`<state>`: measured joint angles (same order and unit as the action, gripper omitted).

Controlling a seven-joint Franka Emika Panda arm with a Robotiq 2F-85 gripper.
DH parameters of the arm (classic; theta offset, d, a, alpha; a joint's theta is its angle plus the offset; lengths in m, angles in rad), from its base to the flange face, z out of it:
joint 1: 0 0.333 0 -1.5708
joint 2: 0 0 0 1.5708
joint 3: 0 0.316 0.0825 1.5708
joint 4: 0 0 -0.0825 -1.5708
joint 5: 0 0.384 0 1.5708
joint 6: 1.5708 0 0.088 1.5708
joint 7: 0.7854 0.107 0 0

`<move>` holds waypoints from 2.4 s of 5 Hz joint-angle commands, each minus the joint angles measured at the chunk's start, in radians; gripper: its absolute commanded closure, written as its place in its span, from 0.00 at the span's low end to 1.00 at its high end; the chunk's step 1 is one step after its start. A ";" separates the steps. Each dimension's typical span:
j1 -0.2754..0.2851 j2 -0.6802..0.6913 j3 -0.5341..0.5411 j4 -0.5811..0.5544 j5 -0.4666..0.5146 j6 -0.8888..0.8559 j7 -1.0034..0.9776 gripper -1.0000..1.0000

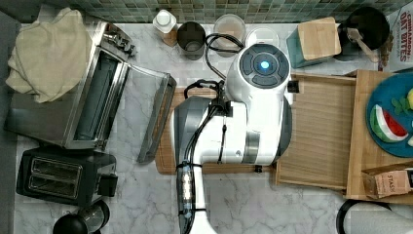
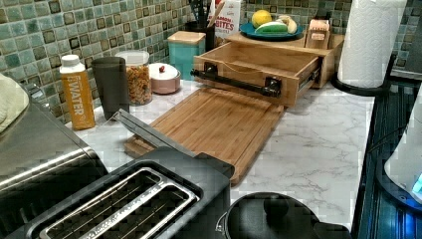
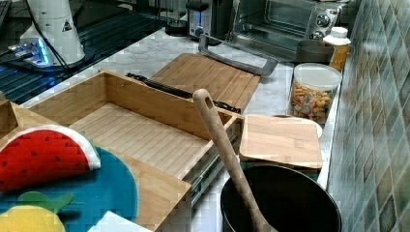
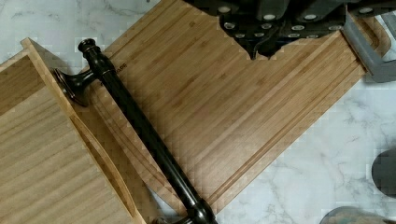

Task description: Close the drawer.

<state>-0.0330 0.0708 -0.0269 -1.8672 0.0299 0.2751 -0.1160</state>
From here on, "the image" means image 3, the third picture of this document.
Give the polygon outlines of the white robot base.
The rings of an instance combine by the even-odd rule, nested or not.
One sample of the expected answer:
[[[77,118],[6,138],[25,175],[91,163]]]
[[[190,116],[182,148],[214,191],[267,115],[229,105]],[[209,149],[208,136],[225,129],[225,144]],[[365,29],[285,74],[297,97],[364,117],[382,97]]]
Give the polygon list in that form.
[[[69,68],[85,57],[69,0],[24,0],[32,24],[8,50],[40,69]]]

